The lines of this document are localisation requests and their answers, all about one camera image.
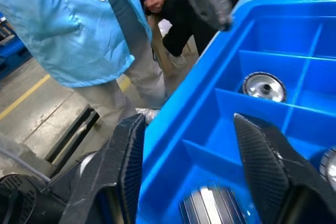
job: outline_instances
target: sneaker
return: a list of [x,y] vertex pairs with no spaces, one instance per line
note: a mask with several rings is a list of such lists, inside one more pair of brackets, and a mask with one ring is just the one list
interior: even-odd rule
[[183,55],[181,55],[181,56],[173,56],[170,53],[168,53],[168,54],[169,54],[170,61],[177,68],[183,68],[187,64],[187,61],[185,60],[185,58],[184,58]]

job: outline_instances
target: light blue lab coat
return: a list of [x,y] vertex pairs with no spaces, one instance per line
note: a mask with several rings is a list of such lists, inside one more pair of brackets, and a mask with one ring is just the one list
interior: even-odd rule
[[[150,40],[140,1],[128,1]],[[108,0],[0,0],[0,12],[41,66],[67,87],[114,80],[134,60]]]

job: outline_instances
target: black pants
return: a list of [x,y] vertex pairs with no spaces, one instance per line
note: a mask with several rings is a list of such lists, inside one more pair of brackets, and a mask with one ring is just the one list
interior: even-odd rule
[[194,35],[198,54],[201,55],[216,30],[203,22],[188,0],[165,0],[158,15],[167,19],[172,27],[163,38],[163,45],[174,56],[179,56],[189,38]]

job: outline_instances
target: white shoe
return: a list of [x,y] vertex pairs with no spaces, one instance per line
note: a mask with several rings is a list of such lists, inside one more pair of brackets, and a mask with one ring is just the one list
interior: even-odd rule
[[146,118],[146,123],[150,124],[153,122],[155,117],[159,114],[160,110],[154,110],[154,109],[135,109],[137,113],[143,114]]
[[168,56],[172,64],[176,66],[177,68],[183,68],[187,64],[187,61],[185,60],[183,55],[176,57],[168,53]]

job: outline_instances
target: black carbon fiber piece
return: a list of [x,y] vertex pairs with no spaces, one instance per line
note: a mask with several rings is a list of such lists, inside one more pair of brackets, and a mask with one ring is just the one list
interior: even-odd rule
[[336,223],[336,194],[318,171],[261,119],[235,114],[244,174],[263,223]]
[[[135,223],[142,175],[146,122],[123,120],[85,167],[59,224]],[[92,217],[92,211],[100,214]]]

